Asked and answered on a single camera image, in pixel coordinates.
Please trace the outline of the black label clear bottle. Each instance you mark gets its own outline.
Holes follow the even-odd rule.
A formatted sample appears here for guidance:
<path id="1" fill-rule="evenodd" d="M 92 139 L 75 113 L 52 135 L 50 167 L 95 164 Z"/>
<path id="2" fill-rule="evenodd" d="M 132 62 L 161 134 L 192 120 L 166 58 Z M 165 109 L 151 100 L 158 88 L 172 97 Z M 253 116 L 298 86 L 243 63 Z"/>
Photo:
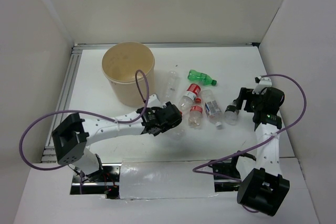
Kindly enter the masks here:
<path id="1" fill-rule="evenodd" d="M 235 111 L 233 101 L 226 107 L 224 112 L 225 122 L 229 125 L 235 125 L 238 120 L 239 111 Z"/>

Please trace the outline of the clear crushed bottle white cap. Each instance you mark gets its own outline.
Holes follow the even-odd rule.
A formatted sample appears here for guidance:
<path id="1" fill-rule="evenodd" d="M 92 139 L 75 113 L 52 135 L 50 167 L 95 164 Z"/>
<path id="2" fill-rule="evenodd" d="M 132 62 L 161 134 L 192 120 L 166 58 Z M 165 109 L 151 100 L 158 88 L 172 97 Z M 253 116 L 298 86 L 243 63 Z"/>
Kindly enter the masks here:
<path id="1" fill-rule="evenodd" d="M 179 125 L 167 131 L 166 135 L 172 140 L 179 141 L 185 135 L 184 127 Z"/>

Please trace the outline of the blue label water bottle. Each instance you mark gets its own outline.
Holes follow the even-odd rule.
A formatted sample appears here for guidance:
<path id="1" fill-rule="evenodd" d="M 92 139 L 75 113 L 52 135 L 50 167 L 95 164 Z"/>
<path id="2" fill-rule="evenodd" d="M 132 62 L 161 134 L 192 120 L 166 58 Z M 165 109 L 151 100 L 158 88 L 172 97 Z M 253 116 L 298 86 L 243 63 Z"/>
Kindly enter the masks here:
<path id="1" fill-rule="evenodd" d="M 215 125 L 217 129 L 223 128 L 223 113 L 220 109 L 212 90 L 203 90 L 200 92 L 205 114 L 208 120 Z"/>

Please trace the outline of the small red label bottle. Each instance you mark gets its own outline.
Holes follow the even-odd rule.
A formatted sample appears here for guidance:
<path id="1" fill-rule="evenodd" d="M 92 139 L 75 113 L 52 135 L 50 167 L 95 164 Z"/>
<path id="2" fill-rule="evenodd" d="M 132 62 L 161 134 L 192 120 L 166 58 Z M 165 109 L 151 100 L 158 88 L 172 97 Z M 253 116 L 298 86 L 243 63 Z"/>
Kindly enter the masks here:
<path id="1" fill-rule="evenodd" d="M 193 129 L 200 129 L 202 126 L 203 108 L 201 98 L 196 98 L 190 107 L 188 125 Z"/>

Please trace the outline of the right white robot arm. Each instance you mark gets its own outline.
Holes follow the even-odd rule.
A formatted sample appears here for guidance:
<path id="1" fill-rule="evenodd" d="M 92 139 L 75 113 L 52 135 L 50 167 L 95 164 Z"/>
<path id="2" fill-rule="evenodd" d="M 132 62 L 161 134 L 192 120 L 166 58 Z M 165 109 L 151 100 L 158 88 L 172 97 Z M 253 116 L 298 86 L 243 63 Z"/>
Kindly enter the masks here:
<path id="1" fill-rule="evenodd" d="M 242 179 L 237 202 L 268 216 L 276 214 L 290 189 L 290 182 L 283 178 L 279 164 L 282 119 L 278 111 L 283 100 L 284 93 L 272 87 L 258 91 L 241 88 L 236 99 L 238 110 L 253 113 L 258 144 L 255 160 L 241 154 L 229 165 L 230 174 Z"/>

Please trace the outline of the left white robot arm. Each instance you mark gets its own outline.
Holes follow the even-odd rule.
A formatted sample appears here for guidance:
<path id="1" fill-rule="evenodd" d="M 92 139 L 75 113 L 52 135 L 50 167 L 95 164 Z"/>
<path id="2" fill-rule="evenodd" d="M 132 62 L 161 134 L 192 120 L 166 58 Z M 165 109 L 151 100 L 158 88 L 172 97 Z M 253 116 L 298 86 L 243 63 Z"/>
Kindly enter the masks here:
<path id="1" fill-rule="evenodd" d="M 99 155 L 92 153 L 89 145 L 120 136 L 157 136 L 182 122 L 182 113 L 177 106 L 171 102 L 162 104 L 155 94 L 149 97 L 144 107 L 109 120 L 97 115 L 84 119 L 80 115 L 80 112 L 68 115 L 51 136 L 57 163 L 75 165 L 93 182 L 103 177 L 104 169 Z"/>

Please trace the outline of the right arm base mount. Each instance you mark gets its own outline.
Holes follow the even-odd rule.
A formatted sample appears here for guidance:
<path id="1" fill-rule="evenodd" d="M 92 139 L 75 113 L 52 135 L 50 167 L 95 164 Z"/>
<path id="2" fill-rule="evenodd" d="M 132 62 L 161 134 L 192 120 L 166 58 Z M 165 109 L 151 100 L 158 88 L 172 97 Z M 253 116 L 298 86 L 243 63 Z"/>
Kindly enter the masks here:
<path id="1" fill-rule="evenodd" d="M 256 157 L 252 154 L 245 153 L 236 157 L 233 157 L 230 161 L 221 161 L 219 163 L 210 165 L 209 168 L 212 169 L 213 173 L 217 173 L 220 175 L 226 175 L 234 179 L 241 180 L 243 182 L 243 191 L 249 191 L 250 188 L 256 187 L 255 182 L 255 174 L 252 172 L 247 173 L 245 179 L 241 177 L 241 175 L 245 172 L 238 171 L 238 165 L 242 164 L 244 161 L 247 161 L 247 165 L 243 168 L 246 168 L 251 162 L 252 168 L 255 166 Z M 220 177 L 218 175 L 214 175 L 214 188 L 215 192 L 227 192 L 227 191 L 238 191 L 240 187 L 240 182 L 237 182 L 232 179 Z"/>

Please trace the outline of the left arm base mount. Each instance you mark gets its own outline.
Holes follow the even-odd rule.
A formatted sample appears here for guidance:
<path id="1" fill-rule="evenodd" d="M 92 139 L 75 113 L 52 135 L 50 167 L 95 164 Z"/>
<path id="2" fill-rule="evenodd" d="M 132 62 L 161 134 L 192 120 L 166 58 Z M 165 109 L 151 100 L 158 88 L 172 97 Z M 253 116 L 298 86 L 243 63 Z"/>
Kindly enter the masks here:
<path id="1" fill-rule="evenodd" d="M 72 167 L 71 195 L 103 195 L 106 199 L 120 199 L 119 183 L 121 163 L 102 164 L 103 174 L 93 181 L 80 177 L 80 169 Z"/>

